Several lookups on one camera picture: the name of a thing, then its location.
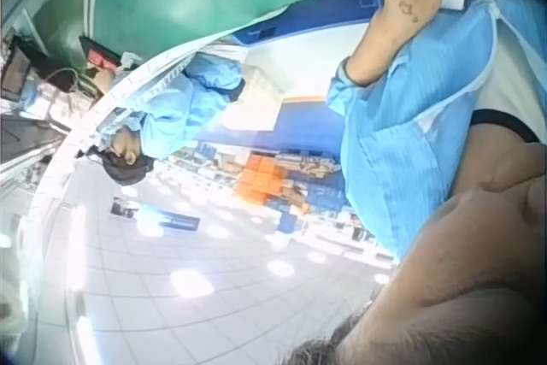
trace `person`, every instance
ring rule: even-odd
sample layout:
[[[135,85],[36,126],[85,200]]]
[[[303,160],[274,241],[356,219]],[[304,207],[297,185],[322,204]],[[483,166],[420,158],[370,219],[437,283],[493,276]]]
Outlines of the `person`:
[[[345,118],[347,197],[399,259],[500,155],[546,140],[545,3],[440,2],[385,0],[327,95]]]
[[[285,365],[546,363],[544,0],[385,0],[332,81],[391,280]]]
[[[106,94],[125,75],[115,76],[105,69],[95,75],[94,82]],[[118,184],[136,184],[153,170],[156,159],[180,150],[237,101],[244,87],[239,62],[197,53],[166,90],[129,116],[114,135],[104,136],[103,147],[92,146],[86,154],[101,157],[107,175]],[[121,109],[131,106],[143,91],[133,94]]]

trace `fluorescent light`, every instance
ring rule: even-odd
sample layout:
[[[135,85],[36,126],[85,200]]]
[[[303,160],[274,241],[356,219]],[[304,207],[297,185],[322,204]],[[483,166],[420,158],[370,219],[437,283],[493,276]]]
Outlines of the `fluorescent light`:
[[[101,357],[99,356],[99,350],[97,348],[97,341],[95,340],[95,333],[93,332],[93,325],[89,318],[81,316],[78,319],[76,325],[78,332],[79,346],[84,354],[85,365],[101,365]]]
[[[219,239],[230,237],[230,232],[221,226],[210,226],[207,228],[207,234],[213,238]]]
[[[188,211],[191,210],[191,205],[189,203],[187,203],[186,201],[179,201],[177,203],[177,208],[184,212],[184,213],[187,213]]]
[[[137,223],[137,230],[146,237],[163,237],[163,227],[152,221],[139,221]]]
[[[268,269],[279,277],[290,277],[294,274],[294,267],[281,260],[270,262],[268,264]]]
[[[378,284],[384,286],[388,282],[390,282],[390,277],[388,277],[385,274],[376,274],[374,276],[374,281],[376,281]]]
[[[320,252],[314,252],[314,251],[312,251],[308,254],[308,259],[311,262],[315,262],[317,264],[322,264],[326,260],[326,258],[323,254],[321,254]]]
[[[198,271],[184,269],[171,273],[175,290],[184,298],[198,298],[215,292],[213,285]]]
[[[11,248],[12,244],[13,241],[8,235],[0,233],[0,248]]]
[[[71,213],[68,240],[67,282],[71,290],[84,287],[85,272],[85,208],[79,205]]]
[[[196,205],[207,205],[205,194],[196,193],[191,196],[191,202]]]
[[[233,218],[233,215],[230,211],[222,210],[222,211],[218,212],[218,215],[222,220],[225,220],[225,221],[234,221],[235,220],[235,218]]]
[[[121,187],[121,193],[128,197],[136,197],[138,194],[134,187]]]

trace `man's hair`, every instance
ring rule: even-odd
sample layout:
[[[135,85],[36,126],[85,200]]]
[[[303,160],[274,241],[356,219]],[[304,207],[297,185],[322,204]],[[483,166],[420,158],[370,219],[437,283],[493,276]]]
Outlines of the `man's hair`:
[[[351,315],[329,339],[307,341],[298,346],[281,365],[361,365],[359,361],[341,363],[336,349],[366,314]],[[367,365],[485,365],[544,364],[547,339],[544,324],[523,336],[525,346],[511,344],[483,328],[459,332],[431,333],[407,331],[400,338],[366,344]]]
[[[134,164],[127,164],[123,157],[106,150],[99,151],[92,146],[86,153],[80,152],[76,157],[96,155],[102,160],[106,174],[119,185],[133,185],[146,177],[154,169],[154,158],[141,154]]]
[[[336,349],[365,315],[368,306],[361,313],[346,318],[330,338],[313,339],[298,346],[281,365],[338,365]]]

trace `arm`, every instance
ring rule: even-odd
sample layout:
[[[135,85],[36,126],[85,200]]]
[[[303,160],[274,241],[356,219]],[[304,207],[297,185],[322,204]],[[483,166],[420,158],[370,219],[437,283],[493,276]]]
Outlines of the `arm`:
[[[386,17],[382,11],[374,16],[353,55],[345,63],[345,74],[361,87],[378,81],[406,42],[389,28]]]
[[[368,98],[397,52],[437,14],[442,0],[385,0],[352,56],[338,68],[327,104],[346,115],[358,97]]]
[[[171,86],[142,108],[145,112],[140,134],[142,150],[158,159],[188,144],[229,104],[226,96],[183,75]]]
[[[93,83],[99,89],[99,91],[105,95],[109,92],[112,82],[114,81],[115,74],[110,69],[100,70],[93,78]]]

